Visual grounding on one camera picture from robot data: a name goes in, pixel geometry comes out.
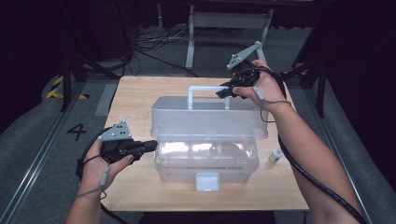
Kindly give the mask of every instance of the person's left hand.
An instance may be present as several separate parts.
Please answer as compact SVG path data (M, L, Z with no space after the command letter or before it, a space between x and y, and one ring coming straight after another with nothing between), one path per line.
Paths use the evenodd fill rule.
M87 152L84 161L99 155L101 146L102 146L102 142L96 140L92 144L90 150ZM127 167L133 159L134 157L132 155L128 155L122 158L122 160L120 161L109 164L110 172L108 174L107 182L102 188L102 190L107 189L113 182L116 175L120 171L122 171L125 167ZM105 161L101 156L86 162L84 165L81 184L78 189L78 195L93 189L98 189L100 187L100 182L102 180L103 173L107 168L107 166L108 166L107 161ZM96 192L93 192L92 195L100 195L102 190L97 190Z

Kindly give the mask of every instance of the small white bottle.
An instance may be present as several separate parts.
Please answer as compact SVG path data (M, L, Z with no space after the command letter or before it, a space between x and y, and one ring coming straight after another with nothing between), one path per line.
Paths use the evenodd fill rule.
M282 156L282 154L283 154L282 149L280 149L279 147L273 151L273 153L271 154L270 158L268 158L268 160L270 160L271 162L277 162Z

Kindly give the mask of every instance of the white handle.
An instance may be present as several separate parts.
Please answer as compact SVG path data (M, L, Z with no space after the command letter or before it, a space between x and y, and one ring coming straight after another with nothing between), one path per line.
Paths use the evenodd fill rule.
M194 91L222 91L228 89L226 86L190 86L189 87L189 110L192 110L192 93ZM225 98L225 107L226 110L230 109L230 96Z

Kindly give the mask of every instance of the hand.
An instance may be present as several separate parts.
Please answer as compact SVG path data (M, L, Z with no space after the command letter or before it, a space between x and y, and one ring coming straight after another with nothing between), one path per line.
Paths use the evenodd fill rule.
M91 146L90 150L87 152L87 155L85 156L85 160L88 160L89 158L93 158L97 155L100 154L100 148L102 146L101 141L95 141L93 145ZM125 167L127 167L131 161L134 159L132 155L124 157L122 160L114 162L110 164L110 172L108 174L107 182L104 185L102 190L107 189L111 183L113 182L114 178L116 175L122 171ZM84 171L82 175L82 180L81 180L81 185L78 189L78 195L89 192L94 189L98 189L100 187L100 182L102 180L103 173L105 169L107 168L108 163L105 161L102 157L97 157L93 160L90 160L85 163L84 165ZM97 197L98 195L100 196L101 190L97 190L91 195Z
M268 64L264 60L255 60L253 61L253 64L255 66L269 68ZM286 100L275 79L265 72L260 72L260 78L255 86L260 90L266 101L275 102ZM234 87L233 93L250 98L258 106L262 105L262 101L257 97L253 87ZM264 104L264 108L271 112L276 109L277 105L279 104Z

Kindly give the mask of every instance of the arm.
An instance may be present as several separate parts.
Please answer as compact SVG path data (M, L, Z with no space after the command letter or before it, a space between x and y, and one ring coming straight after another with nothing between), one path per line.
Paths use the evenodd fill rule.
M85 160L100 154L102 142L96 141L87 153ZM104 170L109 165L110 172L103 187L107 189L116 175L127 167L133 156L127 156L118 162L108 164L102 157L88 161L84 166L81 185L78 188L78 196L74 200L65 223L100 223L101 222L101 194L100 182Z
M264 61L255 61L254 63L258 66L268 66ZM267 101L285 100L275 80L268 74L261 73L256 87L259 88ZM251 87L235 87L233 92L249 97L257 105L262 104ZM273 114L278 134L290 155L315 179L359 209L352 187L340 162L297 112L285 103L264 104L264 108ZM347 210L313 186L294 168L293 172L300 191L312 212L314 223L357 223Z

